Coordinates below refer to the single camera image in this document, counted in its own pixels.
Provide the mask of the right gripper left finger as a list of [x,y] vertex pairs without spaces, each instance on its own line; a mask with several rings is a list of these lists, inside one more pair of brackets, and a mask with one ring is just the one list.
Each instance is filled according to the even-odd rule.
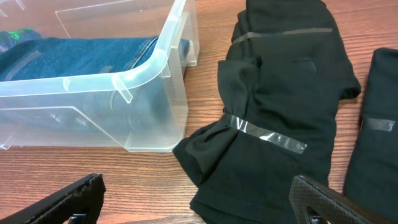
[[101,174],[90,174],[1,220],[3,224],[95,224],[104,203],[106,187]]

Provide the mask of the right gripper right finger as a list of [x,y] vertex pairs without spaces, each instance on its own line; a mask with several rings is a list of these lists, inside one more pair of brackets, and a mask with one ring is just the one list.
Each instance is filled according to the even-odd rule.
[[289,200],[299,224],[394,224],[304,175],[293,178]]

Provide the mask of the blue denim jeans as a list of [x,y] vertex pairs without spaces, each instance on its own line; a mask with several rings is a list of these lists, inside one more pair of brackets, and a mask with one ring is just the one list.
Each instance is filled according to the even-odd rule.
[[1,81],[124,72],[147,61],[158,39],[29,40],[1,54]]

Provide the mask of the blue sequin garment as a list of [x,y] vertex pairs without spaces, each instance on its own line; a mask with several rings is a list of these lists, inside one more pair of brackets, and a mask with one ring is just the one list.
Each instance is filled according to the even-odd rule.
[[1,53],[4,53],[5,51],[22,42],[40,38],[41,35],[29,27],[12,30],[9,32],[1,31]]

